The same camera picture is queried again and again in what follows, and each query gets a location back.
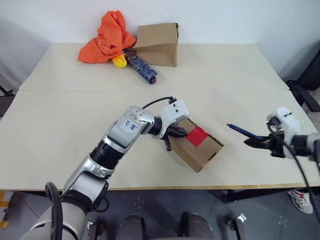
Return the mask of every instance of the blue pen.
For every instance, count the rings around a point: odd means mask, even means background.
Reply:
[[[233,129],[233,130],[235,130],[235,131],[237,131],[237,132],[239,132],[239,133],[247,136],[248,138],[260,139],[259,136],[255,135],[255,134],[253,134],[253,133],[251,133],[251,132],[249,132],[249,131],[247,131],[247,130],[244,130],[244,129],[242,129],[241,127],[238,127],[238,126],[236,126],[236,125],[233,125],[233,124],[229,124],[229,123],[228,123],[227,126],[228,126],[229,128],[231,128],[231,129]]]

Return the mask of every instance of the white table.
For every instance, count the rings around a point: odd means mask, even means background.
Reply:
[[[286,106],[300,121],[303,133],[316,131],[255,45],[183,44],[179,47],[181,65],[154,67],[159,72],[155,85],[148,85],[129,67],[79,63],[79,47],[53,44],[1,120],[0,189],[42,191],[48,181],[61,189],[129,105],[143,106],[164,96],[183,99],[190,118],[224,147],[196,173],[167,152],[163,141],[141,136],[116,167],[111,189],[303,186],[293,160],[246,146],[246,137],[226,126],[233,123],[267,135],[266,116]],[[157,114],[165,104],[157,103],[149,110]],[[319,186],[314,162],[303,157],[300,161],[310,183]]]

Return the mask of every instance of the white shoe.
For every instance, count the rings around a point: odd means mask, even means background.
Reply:
[[[293,205],[305,214],[312,214],[314,208],[310,202],[309,193],[300,192],[297,190],[287,192],[291,196]]]

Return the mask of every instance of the orange cloth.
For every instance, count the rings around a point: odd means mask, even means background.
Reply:
[[[126,21],[120,11],[108,11],[101,19],[97,37],[81,48],[78,61],[84,63],[105,63],[132,47],[136,38],[126,31]]]

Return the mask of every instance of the black wire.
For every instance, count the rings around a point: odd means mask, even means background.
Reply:
[[[108,201],[108,199],[107,199],[105,196],[103,197],[103,199],[105,200],[105,203],[106,203],[105,208],[103,208],[103,209],[94,209],[93,211],[95,211],[95,212],[97,212],[97,213],[103,213],[103,212],[105,212],[105,211],[108,210],[108,208],[109,208],[109,201]]]
[[[166,100],[166,99],[171,100],[171,99],[173,99],[173,97],[172,96],[166,96],[166,97],[159,98],[157,100],[149,102],[147,105],[143,106],[142,109],[145,109],[145,108],[149,107],[151,104],[155,104],[157,102],[160,102],[160,101],[163,101],[163,100]]]
[[[308,189],[308,192],[309,192],[309,195],[310,195],[310,200],[311,200],[311,204],[313,205],[313,208],[314,208],[314,213],[315,213],[315,216],[318,220],[318,223],[320,224],[320,213],[319,213],[319,209],[318,209],[318,206],[316,205],[316,203],[314,202],[314,195],[313,195],[313,190],[312,188],[309,186],[309,183],[308,183],[308,180],[306,178],[306,174],[304,172],[304,170],[302,169],[301,167],[301,164],[300,162],[298,161],[296,155],[295,155],[295,152],[293,150],[293,148],[287,143],[285,142],[280,136],[278,136],[271,128],[271,126],[269,124],[267,124],[267,127],[269,129],[269,131],[271,132],[271,135],[273,138],[275,138],[281,145],[284,145],[288,151],[291,153],[291,155],[293,156],[293,159],[295,160],[300,172],[301,172],[301,175],[303,177],[303,180],[304,180],[304,183],[306,185],[306,188]]]
[[[50,240],[62,240],[63,213],[59,191],[53,182],[45,184],[45,194],[51,200],[51,235]]]
[[[320,174],[320,162],[316,162],[315,164],[316,164],[316,166],[317,166],[317,168],[319,170],[319,174]]]

